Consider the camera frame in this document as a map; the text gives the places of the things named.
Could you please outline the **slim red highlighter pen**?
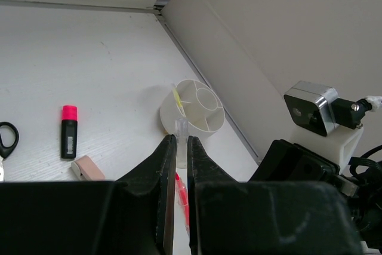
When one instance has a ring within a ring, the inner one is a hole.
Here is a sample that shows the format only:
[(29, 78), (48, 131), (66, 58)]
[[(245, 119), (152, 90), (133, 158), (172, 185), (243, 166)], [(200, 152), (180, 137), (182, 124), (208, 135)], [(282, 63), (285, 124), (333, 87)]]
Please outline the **slim red highlighter pen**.
[(178, 173), (175, 174), (175, 190), (178, 196), (178, 204), (181, 207), (184, 214), (184, 225), (186, 228), (186, 232), (188, 235), (190, 235), (188, 191), (186, 185), (183, 183)]

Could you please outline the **slim yellow highlighter pen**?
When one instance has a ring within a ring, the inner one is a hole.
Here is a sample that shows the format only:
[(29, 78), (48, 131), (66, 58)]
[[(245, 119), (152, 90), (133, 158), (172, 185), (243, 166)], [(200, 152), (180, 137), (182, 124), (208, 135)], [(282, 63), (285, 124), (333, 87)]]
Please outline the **slim yellow highlighter pen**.
[(180, 98), (180, 95), (176, 89), (176, 86), (173, 84), (172, 85), (172, 93), (173, 93), (173, 96), (174, 96), (174, 100), (175, 100), (175, 103), (181, 113), (181, 115), (185, 118), (186, 117), (186, 114), (185, 114), (185, 111), (184, 111), (184, 108), (183, 108), (183, 104), (181, 102), (181, 98)]

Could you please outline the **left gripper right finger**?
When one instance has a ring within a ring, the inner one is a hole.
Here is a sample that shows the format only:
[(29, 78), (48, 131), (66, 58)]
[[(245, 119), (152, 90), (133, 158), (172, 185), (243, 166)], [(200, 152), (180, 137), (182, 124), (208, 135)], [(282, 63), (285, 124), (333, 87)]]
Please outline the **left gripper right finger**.
[(212, 160), (201, 140), (189, 136), (187, 140), (187, 189), (189, 203), (189, 247), (191, 254), (198, 253), (198, 230), (195, 188), (205, 183), (227, 183), (236, 180)]

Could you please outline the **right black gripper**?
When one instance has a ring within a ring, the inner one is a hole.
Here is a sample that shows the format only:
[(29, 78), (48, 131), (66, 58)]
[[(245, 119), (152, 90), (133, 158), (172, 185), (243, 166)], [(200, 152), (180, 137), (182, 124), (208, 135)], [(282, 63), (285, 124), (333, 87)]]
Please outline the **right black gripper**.
[(345, 197), (351, 217), (368, 248), (381, 248), (381, 161), (369, 157), (377, 146), (350, 158), (351, 176), (340, 174), (339, 165), (286, 140), (275, 140), (250, 178), (251, 181), (313, 181), (333, 185)]

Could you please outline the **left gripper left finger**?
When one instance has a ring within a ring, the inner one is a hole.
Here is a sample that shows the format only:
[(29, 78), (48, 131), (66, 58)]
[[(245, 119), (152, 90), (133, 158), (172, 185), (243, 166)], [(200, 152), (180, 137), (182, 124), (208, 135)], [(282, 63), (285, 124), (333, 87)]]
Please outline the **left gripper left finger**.
[(177, 142), (154, 152), (116, 182), (115, 254), (172, 254)]

